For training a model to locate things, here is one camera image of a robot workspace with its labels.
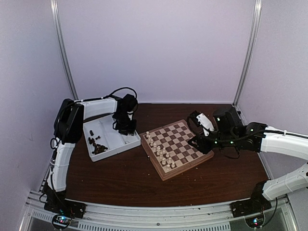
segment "white tray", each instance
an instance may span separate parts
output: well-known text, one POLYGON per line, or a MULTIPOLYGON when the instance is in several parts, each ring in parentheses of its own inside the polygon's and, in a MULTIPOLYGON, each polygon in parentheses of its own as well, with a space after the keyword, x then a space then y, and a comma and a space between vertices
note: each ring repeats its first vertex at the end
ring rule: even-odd
POLYGON ((112 115, 108 115, 83 124, 83 132, 86 138, 89 156, 93 162, 135 148, 141 144, 140 136, 136 131, 134 132, 134 135, 122 135, 113 129, 113 122, 114 119, 112 119, 112 115), (106 146, 108 149, 103 153, 95 155, 92 154, 94 147, 89 144, 88 138, 95 139, 98 136, 101 138, 95 140, 95 142, 106 146))

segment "ventilation grille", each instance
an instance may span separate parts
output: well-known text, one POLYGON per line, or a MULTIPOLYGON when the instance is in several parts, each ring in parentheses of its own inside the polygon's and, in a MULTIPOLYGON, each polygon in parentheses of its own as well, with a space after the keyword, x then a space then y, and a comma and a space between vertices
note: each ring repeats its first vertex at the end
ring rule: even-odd
POLYGON ((51 222, 52 216, 44 212, 33 211, 32 217, 51 222))
MULTIPOLYGON (((151 229, 113 229, 106 228, 101 225, 93 225, 93 224, 85 224, 79 222, 78 229, 82 231, 140 231, 140 230, 151 230, 151 229)), ((167 229, 166 231, 231 231, 229 223, 223 223, 218 225, 205 226, 204 228, 198 229, 167 229)))

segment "pile of black chess pieces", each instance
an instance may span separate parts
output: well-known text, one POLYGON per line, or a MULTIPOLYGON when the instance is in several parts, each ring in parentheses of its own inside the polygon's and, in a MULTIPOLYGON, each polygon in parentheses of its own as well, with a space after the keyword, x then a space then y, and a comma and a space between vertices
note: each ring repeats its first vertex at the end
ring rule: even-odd
MULTIPOLYGON (((93 131, 91 130, 90 131, 90 135, 93 136, 94 133, 93 131)), ((89 144, 92 144, 94 146, 94 151, 92 152, 92 154, 99 154, 99 153, 103 153, 104 151, 106 151, 108 148, 104 145, 100 145, 98 143, 95 142, 95 140, 98 140, 100 138, 100 136, 96 137, 95 139, 94 138, 88 138, 88 141, 89 141, 89 144)))

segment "chess piece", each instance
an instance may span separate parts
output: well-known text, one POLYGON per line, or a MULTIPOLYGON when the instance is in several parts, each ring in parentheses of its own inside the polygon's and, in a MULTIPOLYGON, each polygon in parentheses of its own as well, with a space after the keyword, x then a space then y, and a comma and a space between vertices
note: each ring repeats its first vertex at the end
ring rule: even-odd
POLYGON ((168 163, 168 164, 171 164, 171 163, 172 163, 172 158, 171 158, 171 157, 168 158, 167 163, 168 163))

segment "white plastic part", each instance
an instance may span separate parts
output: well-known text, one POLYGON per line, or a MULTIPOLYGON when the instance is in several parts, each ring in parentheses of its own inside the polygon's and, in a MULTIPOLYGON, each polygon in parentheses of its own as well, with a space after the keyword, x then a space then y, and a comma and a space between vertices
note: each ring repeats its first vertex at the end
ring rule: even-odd
POLYGON ((89 156, 93 162, 141 145, 140 136, 136 131, 133 135, 122 135, 113 129, 113 123, 112 115, 108 115, 83 124, 89 156), (100 136, 100 139, 95 140, 95 142, 106 146, 108 149, 103 153, 95 155, 92 154, 94 146, 89 144, 88 137, 96 138, 98 136, 100 136))
MULTIPOLYGON (((207 130, 214 131, 212 122, 203 113, 197 116, 197 120, 199 124, 203 126, 204 128, 206 128, 207 130)), ((204 135, 208 136, 209 132, 204 128, 203 128, 204 135)))
POLYGON ((60 143, 57 148, 57 157, 55 159, 55 162, 52 163, 53 168, 50 169, 49 176, 47 179, 49 187, 52 188, 52 175, 52 182, 56 192, 61 192, 66 189, 66 174, 68 170, 69 160, 71 158, 74 147, 74 143, 60 143))
POLYGON ((263 186, 263 196, 267 200, 308 187, 308 163, 280 178, 268 180, 263 186))
MULTIPOLYGON (((266 130, 276 130, 282 131, 284 134, 286 133, 285 131, 278 130, 274 127, 267 127, 266 130)), ((264 134, 266 135, 266 138, 262 139, 262 152, 282 153, 308 160, 308 139, 267 132, 264 134)))
POLYGON ((94 100, 89 102, 81 102, 84 105, 83 119, 93 116, 113 113, 116 111, 117 102, 115 99, 94 100))

